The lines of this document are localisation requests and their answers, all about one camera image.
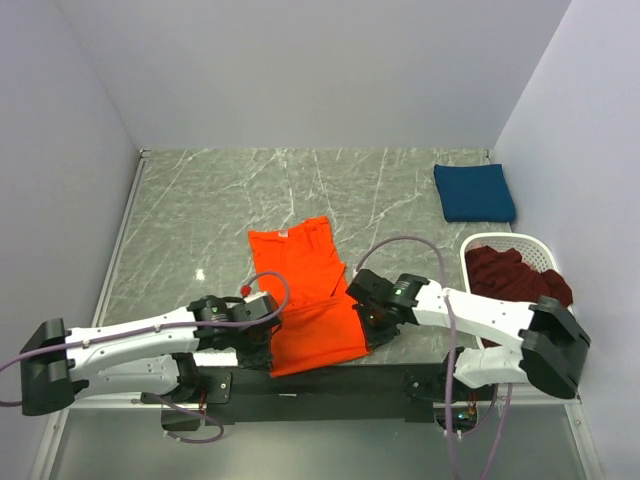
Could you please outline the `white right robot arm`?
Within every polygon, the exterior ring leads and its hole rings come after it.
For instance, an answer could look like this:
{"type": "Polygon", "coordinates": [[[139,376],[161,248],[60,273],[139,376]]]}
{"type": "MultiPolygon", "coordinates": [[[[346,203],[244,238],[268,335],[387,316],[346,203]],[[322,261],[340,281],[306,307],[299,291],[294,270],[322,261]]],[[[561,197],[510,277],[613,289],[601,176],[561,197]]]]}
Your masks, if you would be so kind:
{"type": "Polygon", "coordinates": [[[410,323],[448,329],[492,342],[466,347],[439,374],[444,395],[460,399],[486,385],[528,383],[564,400],[576,397],[591,339],[558,300],[534,303],[491,299],[403,274],[391,282],[360,270],[347,288],[365,334],[397,333],[410,323]]]}

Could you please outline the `folded blue t shirt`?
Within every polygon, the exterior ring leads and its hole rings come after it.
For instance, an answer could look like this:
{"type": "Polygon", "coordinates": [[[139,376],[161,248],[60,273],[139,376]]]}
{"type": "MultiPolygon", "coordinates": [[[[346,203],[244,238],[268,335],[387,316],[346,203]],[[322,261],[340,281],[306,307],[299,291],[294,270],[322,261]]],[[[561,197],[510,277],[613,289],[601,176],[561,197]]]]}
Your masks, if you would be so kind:
{"type": "Polygon", "coordinates": [[[434,180],[449,223],[512,223],[516,207],[501,164],[435,165],[434,180]]]}

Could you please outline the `orange t shirt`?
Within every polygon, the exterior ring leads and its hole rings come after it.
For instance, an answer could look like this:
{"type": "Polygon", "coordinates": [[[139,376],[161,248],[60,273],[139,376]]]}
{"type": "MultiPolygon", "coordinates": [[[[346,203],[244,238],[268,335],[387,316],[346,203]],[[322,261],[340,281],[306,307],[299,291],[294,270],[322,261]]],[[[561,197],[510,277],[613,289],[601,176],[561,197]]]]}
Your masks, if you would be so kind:
{"type": "Polygon", "coordinates": [[[283,377],[349,362],[369,353],[354,300],[346,294],[329,219],[309,218],[278,231],[248,232],[258,280],[285,308],[271,340],[271,375],[283,377]]]}

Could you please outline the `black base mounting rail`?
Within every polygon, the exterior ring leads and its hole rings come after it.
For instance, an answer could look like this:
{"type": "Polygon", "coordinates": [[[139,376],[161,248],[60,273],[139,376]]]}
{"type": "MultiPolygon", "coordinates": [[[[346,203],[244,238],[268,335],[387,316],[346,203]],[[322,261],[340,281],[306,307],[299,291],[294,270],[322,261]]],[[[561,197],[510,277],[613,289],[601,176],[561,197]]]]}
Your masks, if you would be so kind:
{"type": "Polygon", "coordinates": [[[446,363],[338,365],[271,377],[261,370],[178,361],[179,385],[163,397],[204,405],[225,425],[239,422],[434,421],[445,399],[446,363]]]}

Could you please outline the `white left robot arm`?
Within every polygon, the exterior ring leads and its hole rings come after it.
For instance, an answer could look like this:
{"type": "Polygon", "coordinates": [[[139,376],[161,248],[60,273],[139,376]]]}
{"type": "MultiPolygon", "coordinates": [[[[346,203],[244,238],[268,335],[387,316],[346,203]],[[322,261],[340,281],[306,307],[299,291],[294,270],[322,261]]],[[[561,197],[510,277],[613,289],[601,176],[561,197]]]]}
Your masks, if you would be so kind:
{"type": "Polygon", "coordinates": [[[41,416],[106,394],[197,400],[207,382],[194,355],[232,349],[245,368],[271,367],[271,331],[282,308],[268,293],[202,297],[156,317],[96,328],[42,323],[20,352],[21,412],[41,416]]]}

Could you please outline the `dark maroon t shirt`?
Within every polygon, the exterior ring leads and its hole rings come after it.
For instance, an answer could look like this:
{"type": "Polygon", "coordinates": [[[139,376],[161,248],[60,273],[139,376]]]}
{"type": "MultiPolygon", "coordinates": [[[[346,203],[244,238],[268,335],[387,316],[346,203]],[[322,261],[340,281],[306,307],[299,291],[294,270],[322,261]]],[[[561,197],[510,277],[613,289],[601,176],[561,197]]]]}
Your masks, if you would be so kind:
{"type": "Polygon", "coordinates": [[[573,292],[555,270],[534,270],[514,248],[497,251],[475,245],[465,253],[471,292],[488,298],[535,303],[541,296],[558,300],[565,308],[573,304],[573,292]]]}

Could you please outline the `aluminium frame rail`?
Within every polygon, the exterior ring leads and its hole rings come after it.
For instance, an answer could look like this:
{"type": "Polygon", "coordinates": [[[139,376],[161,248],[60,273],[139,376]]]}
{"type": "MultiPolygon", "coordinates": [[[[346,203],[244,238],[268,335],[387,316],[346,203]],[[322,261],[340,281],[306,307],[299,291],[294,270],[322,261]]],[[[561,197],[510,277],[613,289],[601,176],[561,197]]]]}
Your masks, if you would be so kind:
{"type": "MultiPolygon", "coordinates": [[[[486,393],[477,393],[475,398],[476,402],[479,406],[488,406],[491,403],[493,398],[496,398],[496,402],[499,405],[504,405],[507,399],[508,387],[506,385],[501,385],[497,388],[490,387],[488,392],[486,393]]],[[[258,402],[259,406],[266,406],[267,401],[271,403],[278,404],[287,401],[298,402],[303,404],[304,402],[309,403],[310,401],[324,401],[332,403],[333,401],[337,402],[338,400],[346,401],[346,400],[381,400],[381,394],[296,394],[296,393],[278,393],[278,394],[269,394],[269,395],[240,395],[238,392],[232,394],[230,390],[228,390],[225,394],[223,394],[220,398],[217,398],[217,394],[207,398],[206,400],[201,400],[199,395],[196,395],[193,399],[179,402],[177,400],[170,400],[170,403],[176,404],[181,408],[186,408],[190,410],[198,410],[207,407],[208,410],[213,410],[215,406],[230,406],[235,405],[239,406],[240,401],[242,399],[245,400],[254,400],[258,402]]],[[[517,384],[512,387],[511,393],[511,403],[517,405],[533,405],[533,406],[542,406],[542,405],[573,405],[578,404],[580,399],[576,396],[573,399],[559,399],[552,397],[550,395],[544,394],[541,391],[538,391],[531,385],[525,384],[517,384]]],[[[69,409],[127,409],[127,408],[152,408],[153,406],[164,405],[167,407],[166,403],[163,403],[161,400],[153,397],[148,393],[140,393],[140,392],[127,392],[127,393],[116,393],[116,394],[100,394],[87,398],[83,398],[75,401],[69,406],[69,409]]]]}

